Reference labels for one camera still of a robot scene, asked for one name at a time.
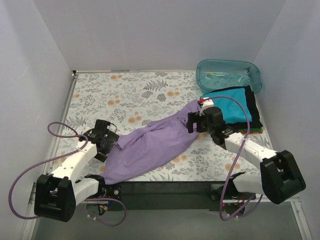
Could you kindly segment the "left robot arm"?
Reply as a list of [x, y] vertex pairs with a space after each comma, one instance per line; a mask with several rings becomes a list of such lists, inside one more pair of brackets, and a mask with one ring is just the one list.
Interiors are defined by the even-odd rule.
[[80, 174], [92, 159], [105, 162], [119, 135], [113, 124], [98, 119], [94, 128], [79, 136], [76, 152], [68, 156], [50, 174], [42, 174], [36, 182], [34, 213], [38, 217], [68, 222], [77, 205], [87, 198], [101, 200], [107, 195], [104, 177]]

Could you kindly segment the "purple t shirt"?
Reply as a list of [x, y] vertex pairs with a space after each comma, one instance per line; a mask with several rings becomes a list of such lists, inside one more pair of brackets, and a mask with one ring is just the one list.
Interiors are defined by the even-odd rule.
[[200, 109], [198, 101], [192, 100], [171, 116], [121, 135], [101, 173], [105, 184], [113, 185], [141, 176], [184, 153], [198, 137], [198, 132], [188, 132], [188, 114]]

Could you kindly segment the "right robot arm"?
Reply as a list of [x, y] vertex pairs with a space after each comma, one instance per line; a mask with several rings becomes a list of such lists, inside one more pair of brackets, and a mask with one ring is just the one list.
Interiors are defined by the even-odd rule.
[[208, 132], [216, 145], [236, 153], [260, 171], [259, 175], [231, 174], [220, 191], [221, 196], [237, 199], [244, 193], [260, 194], [279, 205], [306, 189], [291, 152], [268, 149], [246, 138], [225, 123], [218, 107], [188, 113], [187, 128], [189, 133]]

